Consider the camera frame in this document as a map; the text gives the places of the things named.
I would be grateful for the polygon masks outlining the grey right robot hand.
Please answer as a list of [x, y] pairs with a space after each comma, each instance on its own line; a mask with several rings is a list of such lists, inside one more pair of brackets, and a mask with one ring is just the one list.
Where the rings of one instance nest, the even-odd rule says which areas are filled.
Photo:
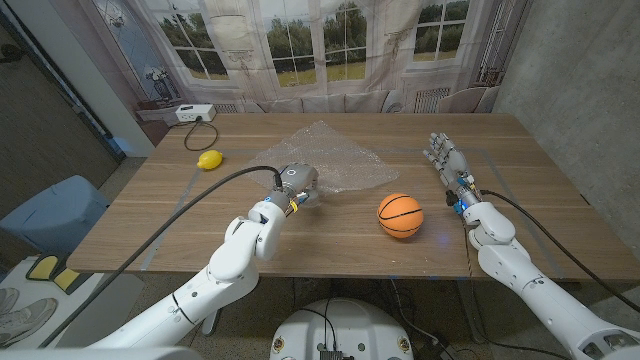
[[445, 133], [432, 133], [429, 148], [423, 151], [448, 190], [461, 195], [475, 192], [475, 180], [464, 154]]

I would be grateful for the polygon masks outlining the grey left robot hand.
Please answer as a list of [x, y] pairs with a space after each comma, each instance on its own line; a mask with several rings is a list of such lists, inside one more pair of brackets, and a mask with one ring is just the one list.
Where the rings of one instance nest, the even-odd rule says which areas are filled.
[[320, 204], [317, 189], [318, 171], [304, 163], [290, 163], [279, 169], [281, 185], [275, 185], [270, 193], [271, 201], [282, 211], [289, 208], [290, 201], [303, 207]]

